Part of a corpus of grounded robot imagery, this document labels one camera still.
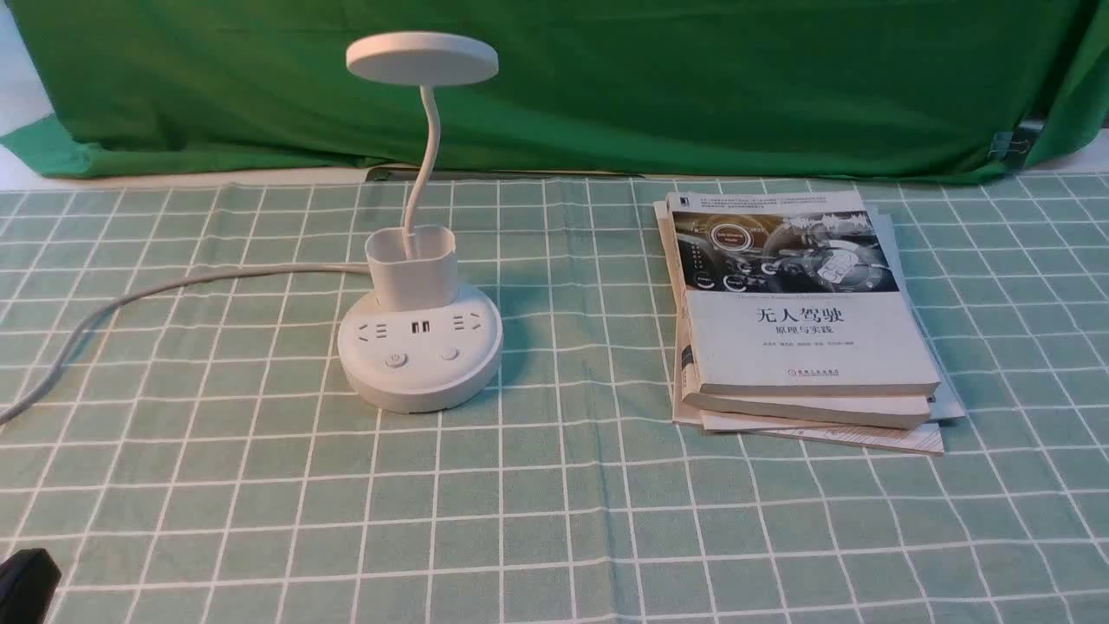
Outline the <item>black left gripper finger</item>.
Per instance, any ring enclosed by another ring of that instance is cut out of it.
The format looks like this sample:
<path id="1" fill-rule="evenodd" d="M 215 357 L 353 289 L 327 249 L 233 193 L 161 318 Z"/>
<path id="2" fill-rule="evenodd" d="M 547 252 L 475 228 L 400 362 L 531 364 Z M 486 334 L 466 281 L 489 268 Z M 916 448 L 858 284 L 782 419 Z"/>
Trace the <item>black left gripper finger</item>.
<path id="1" fill-rule="evenodd" d="M 1 623 L 44 623 L 61 570 L 45 549 L 20 549 L 1 565 Z"/>

